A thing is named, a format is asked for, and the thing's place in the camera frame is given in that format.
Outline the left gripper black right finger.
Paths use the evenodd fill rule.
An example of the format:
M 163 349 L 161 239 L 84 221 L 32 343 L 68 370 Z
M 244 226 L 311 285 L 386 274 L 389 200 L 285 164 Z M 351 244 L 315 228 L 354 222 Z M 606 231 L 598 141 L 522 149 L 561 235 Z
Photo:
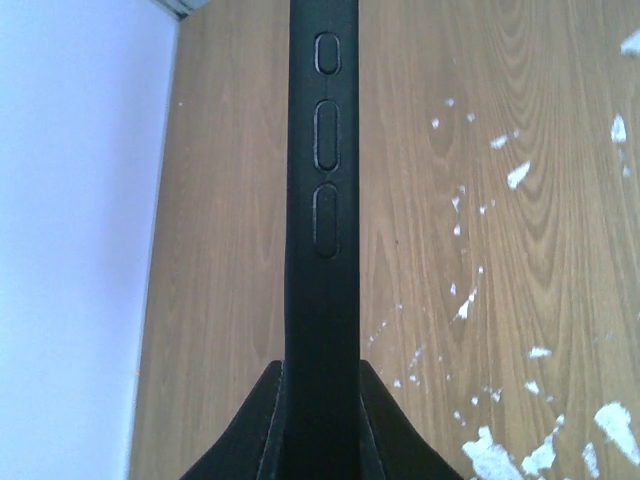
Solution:
M 461 477 L 416 431 L 365 360 L 360 362 L 360 465 L 363 479 Z

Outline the black phone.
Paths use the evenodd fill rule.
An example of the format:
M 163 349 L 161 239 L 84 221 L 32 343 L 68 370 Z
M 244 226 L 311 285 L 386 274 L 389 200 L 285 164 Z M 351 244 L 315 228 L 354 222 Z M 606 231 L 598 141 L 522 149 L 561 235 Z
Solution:
M 361 473 L 358 14 L 355 1 L 290 5 L 287 479 L 356 479 Z

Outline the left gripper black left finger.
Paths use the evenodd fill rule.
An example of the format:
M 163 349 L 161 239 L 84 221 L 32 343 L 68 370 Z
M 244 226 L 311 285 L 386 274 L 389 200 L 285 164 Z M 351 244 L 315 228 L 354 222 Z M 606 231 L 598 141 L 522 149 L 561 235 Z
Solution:
M 181 479 L 259 478 L 281 375 L 282 361 L 271 361 L 219 439 Z

